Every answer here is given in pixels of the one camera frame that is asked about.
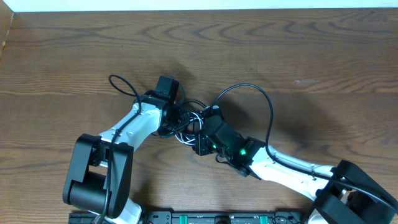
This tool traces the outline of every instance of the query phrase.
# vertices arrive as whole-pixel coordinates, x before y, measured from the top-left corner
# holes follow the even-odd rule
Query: robotic arm
[[[277,151],[267,140],[245,139],[229,127],[216,105],[192,113],[175,103],[178,86],[174,79],[160,77],[156,89],[142,95],[141,102],[135,102],[114,127],[99,136],[83,134],[78,138],[63,190],[65,203],[97,214],[106,209],[106,220],[113,223],[139,223],[141,207],[128,197],[132,158],[143,140],[157,131],[164,138],[176,135],[199,156],[216,153],[217,161],[218,156],[223,157],[223,163],[245,177],[280,183],[313,200],[302,223],[391,222],[397,200],[358,166],[348,161],[337,167],[312,164]],[[139,104],[141,112],[124,126],[139,111]],[[110,189],[107,176],[90,171],[90,166],[108,167],[109,150],[113,155]],[[353,189],[356,191],[342,202],[342,196]],[[104,208],[107,190],[109,205]]]

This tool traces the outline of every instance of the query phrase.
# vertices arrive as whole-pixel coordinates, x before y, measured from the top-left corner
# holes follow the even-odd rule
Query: wood grain
[[[3,0],[0,1],[0,58],[1,53],[6,45],[6,39],[11,27],[12,18],[14,13],[8,8]]]
[[[397,40],[397,9],[20,13],[0,62],[0,220],[67,221],[74,208],[61,192],[77,137],[131,108],[111,73],[141,93],[175,77],[207,104],[255,83],[274,104],[273,146],[321,164],[352,161],[397,198]],[[258,92],[236,89],[220,106],[243,135],[264,138],[269,109]],[[311,205],[153,136],[134,155],[131,198],[174,210]]]

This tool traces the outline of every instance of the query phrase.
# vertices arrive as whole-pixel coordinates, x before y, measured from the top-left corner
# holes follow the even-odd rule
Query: white wall
[[[398,0],[4,0],[14,12],[398,7]]]

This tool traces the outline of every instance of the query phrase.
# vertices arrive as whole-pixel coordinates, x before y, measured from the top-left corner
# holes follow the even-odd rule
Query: circuit board
[[[69,224],[91,223],[92,213],[71,213]],[[300,212],[266,213],[183,213],[146,212],[139,224],[296,224],[300,223]]]

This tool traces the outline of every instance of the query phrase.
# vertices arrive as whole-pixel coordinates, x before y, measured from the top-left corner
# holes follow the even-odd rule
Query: wire
[[[218,158],[219,158],[219,154],[217,154],[216,155],[216,161],[218,162],[218,163],[221,163],[221,164],[228,164],[228,162],[221,162]]]
[[[190,113],[193,114],[193,115],[195,115],[196,118],[191,119],[190,122],[185,126],[185,128],[186,128],[187,126],[189,126],[190,124],[194,123],[195,120],[197,119],[197,120],[199,120],[200,129],[201,129],[202,124],[203,124],[203,120],[199,117],[199,115],[198,115],[197,113],[194,113],[194,112],[190,112]],[[194,146],[194,145],[195,145],[195,142],[194,142],[195,136],[192,136],[193,139],[190,139],[188,136],[191,136],[191,134],[185,134],[185,133],[183,133],[183,131],[179,132],[180,137],[178,136],[178,133],[176,133],[174,136],[175,136],[175,137],[177,138],[177,140],[180,141],[181,143],[184,143],[184,144],[186,144],[186,145],[188,145],[188,146]]]
[[[226,147],[225,147],[225,146],[221,149],[221,152],[223,153],[223,157],[226,159],[226,162],[227,162],[231,167],[234,167],[234,165],[232,164],[233,156],[232,156],[231,153],[229,153],[229,152],[226,150]]]
[[[112,77],[118,78],[120,80],[122,80],[125,84],[127,84],[131,90],[134,92],[134,95],[131,93],[126,93],[125,91],[119,89],[117,86],[115,86],[112,82]],[[135,96],[137,98],[138,101],[138,110],[137,112],[131,117],[129,118],[125,123],[123,123],[118,129],[115,130],[114,132],[114,136],[112,137],[111,140],[111,144],[109,145],[109,152],[108,152],[108,170],[106,173],[106,195],[105,195],[105,202],[104,202],[104,209],[102,211],[101,217],[98,219],[97,223],[102,224],[104,222],[105,216],[107,214],[108,211],[108,207],[109,207],[109,200],[110,200],[110,195],[111,195],[111,174],[112,174],[112,160],[113,160],[113,147],[114,147],[114,143],[116,142],[116,139],[119,137],[121,131],[134,119],[136,118],[140,113],[141,113],[141,98],[138,95],[136,89],[127,81],[125,80],[123,77],[120,77],[119,75],[110,75],[109,78],[109,83],[118,91],[120,91],[121,93],[124,93],[126,95],[129,96]]]
[[[182,105],[186,105],[187,103],[196,103],[199,106],[201,106],[202,108],[206,108],[207,107],[206,104],[202,103],[199,100],[187,100],[187,101],[183,102]]]
[[[334,183],[339,184],[339,185],[342,185],[342,186],[344,186],[344,187],[346,187],[346,188],[354,189],[354,190],[357,190],[357,191],[359,191],[359,192],[362,192],[362,193],[364,193],[364,194],[370,196],[371,198],[374,198],[374,199],[376,199],[377,201],[381,202],[382,204],[384,204],[385,206],[389,207],[392,211],[394,211],[395,213],[398,214],[397,209],[396,209],[391,203],[389,203],[389,202],[385,201],[384,199],[378,197],[378,196],[376,195],[376,193],[374,193],[372,190],[369,190],[369,189],[364,190],[364,189],[361,188],[361,187],[357,187],[357,186],[355,186],[355,185],[348,184],[348,183],[346,183],[346,182],[343,182],[343,181],[334,179],[334,178],[332,178],[332,177],[328,177],[328,176],[325,176],[325,175],[317,174],[317,173],[314,172],[314,171],[307,171],[307,170],[304,170],[304,169],[300,169],[300,168],[298,168],[298,167],[294,167],[294,166],[292,166],[292,165],[289,165],[289,164],[286,164],[286,163],[280,161],[275,155],[272,155],[271,152],[270,152],[270,150],[269,150],[269,144],[268,144],[268,142],[269,142],[269,135],[270,135],[270,133],[271,133],[272,121],[273,121],[273,119],[274,119],[274,109],[273,109],[273,107],[272,107],[271,99],[268,97],[268,94],[267,94],[262,88],[260,88],[260,87],[258,87],[258,86],[256,86],[256,85],[250,84],[250,83],[241,83],[241,84],[233,85],[233,86],[227,88],[226,90],[224,90],[220,95],[218,95],[218,97],[216,98],[216,100],[211,104],[211,108],[213,108],[213,106],[216,105],[216,103],[218,102],[218,100],[220,100],[220,98],[221,98],[225,93],[227,93],[228,91],[230,91],[230,90],[232,90],[232,89],[234,89],[234,88],[241,87],[241,86],[251,86],[251,87],[253,87],[253,88],[259,90],[259,91],[267,98],[268,105],[269,105],[269,110],[270,110],[270,116],[269,116],[269,123],[268,123],[267,134],[266,134],[266,141],[265,141],[264,144],[265,144],[265,147],[266,147],[266,151],[267,151],[268,156],[269,156],[274,162],[277,162],[278,164],[280,164],[280,165],[282,165],[282,166],[284,166],[284,167],[287,167],[287,168],[289,168],[289,169],[295,170],[295,171],[297,171],[297,172],[301,172],[301,173],[303,173],[303,174],[308,174],[308,175],[310,175],[310,176],[312,176],[312,177],[318,177],[318,178],[321,178],[321,179],[329,180],[330,182],[334,182]]]

